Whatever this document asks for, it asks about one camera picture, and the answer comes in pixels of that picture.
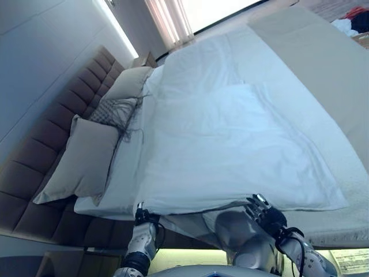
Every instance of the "tufted headboard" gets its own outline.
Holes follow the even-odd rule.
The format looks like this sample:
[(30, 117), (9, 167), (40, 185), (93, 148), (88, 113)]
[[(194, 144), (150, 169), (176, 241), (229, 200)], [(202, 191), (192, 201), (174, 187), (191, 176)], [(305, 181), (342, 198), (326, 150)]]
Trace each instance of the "tufted headboard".
[(75, 114), (86, 118), (124, 68), (101, 48), (36, 121), (0, 172), (0, 234), (62, 245), (126, 247), (131, 222), (74, 213), (75, 197), (36, 205), (54, 172)]

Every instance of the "sheer curtain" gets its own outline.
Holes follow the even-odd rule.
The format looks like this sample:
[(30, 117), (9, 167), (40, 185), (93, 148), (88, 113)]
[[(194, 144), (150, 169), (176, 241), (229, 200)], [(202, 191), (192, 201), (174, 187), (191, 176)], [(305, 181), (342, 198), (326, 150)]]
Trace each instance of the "sheer curtain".
[(182, 0), (145, 0), (167, 50), (193, 39)]

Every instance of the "bedroom wall panel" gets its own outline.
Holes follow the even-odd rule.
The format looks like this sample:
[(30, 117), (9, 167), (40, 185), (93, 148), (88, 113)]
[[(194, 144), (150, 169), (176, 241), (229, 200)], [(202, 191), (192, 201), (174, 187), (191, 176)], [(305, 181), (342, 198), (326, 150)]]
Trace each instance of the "bedroom wall panel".
[(133, 59), (98, 1), (1, 1), (0, 165), (100, 45)]
[(168, 51), (144, 0), (114, 0), (114, 4), (109, 7), (139, 55), (151, 52), (157, 59)]
[(64, 0), (1, 1), (0, 35), (24, 23), (33, 16), (59, 5)]

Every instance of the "wire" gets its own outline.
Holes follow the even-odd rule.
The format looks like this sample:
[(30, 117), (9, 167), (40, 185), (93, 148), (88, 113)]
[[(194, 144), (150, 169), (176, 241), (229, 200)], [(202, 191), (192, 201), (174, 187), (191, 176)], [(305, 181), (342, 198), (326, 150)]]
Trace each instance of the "wire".
[(163, 229), (163, 239), (161, 240), (161, 243), (160, 243), (159, 246), (156, 244), (156, 240), (155, 240), (155, 247), (156, 247), (156, 253), (157, 253), (157, 252), (159, 252), (160, 248), (162, 248), (163, 245), (164, 245), (166, 229), (165, 229), (164, 225), (162, 225), (160, 222), (155, 222), (154, 220), (150, 220), (148, 222), (150, 222), (152, 224), (156, 224), (156, 225), (160, 226)]
[(295, 3), (291, 4), (290, 7), (295, 6), (300, 0), (297, 0)]
[(304, 265), (305, 265), (305, 247), (303, 245), (303, 243), (301, 242), (301, 240), (294, 238), (294, 237), (289, 237), (289, 239), (294, 239), (295, 241), (298, 241), (300, 243), (301, 246), (301, 263), (300, 263), (300, 274), (299, 277), (303, 277), (303, 271), (304, 271)]
[(166, 233), (166, 230), (165, 230), (165, 227), (164, 225), (162, 225), (161, 223), (157, 223), (162, 229), (163, 229), (163, 239), (161, 240), (161, 243), (160, 243), (160, 246), (157, 246), (156, 247), (156, 253), (160, 250), (160, 248), (163, 247), (164, 245), (164, 241), (165, 241), (165, 233)]
[(292, 268), (292, 275), (293, 277), (295, 277), (295, 269), (293, 268), (293, 263), (291, 263), (291, 268)]

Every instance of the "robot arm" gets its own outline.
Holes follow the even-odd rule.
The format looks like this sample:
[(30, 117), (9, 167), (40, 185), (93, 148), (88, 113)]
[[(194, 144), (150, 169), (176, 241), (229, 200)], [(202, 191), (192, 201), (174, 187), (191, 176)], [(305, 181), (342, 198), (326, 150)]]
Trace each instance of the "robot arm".
[(287, 228), (285, 216), (273, 208), (261, 194), (247, 198), (248, 216), (276, 240), (276, 248), (299, 268), (300, 276), (337, 277), (334, 265), (309, 244), (297, 228)]
[[(337, 277), (334, 265), (316, 252), (297, 228), (287, 228), (287, 220), (261, 194), (247, 198), (246, 214), (267, 234), (275, 239), (276, 248), (286, 254), (299, 268), (300, 277)], [(135, 215), (132, 239), (123, 262), (114, 277), (147, 276), (150, 262), (156, 255), (156, 234), (159, 216), (142, 209), (140, 203)]]
[(150, 263), (154, 259), (156, 249), (156, 234), (158, 232), (159, 216), (151, 215), (142, 209), (142, 203), (137, 207), (132, 239), (128, 244), (122, 268), (114, 277), (147, 276)]

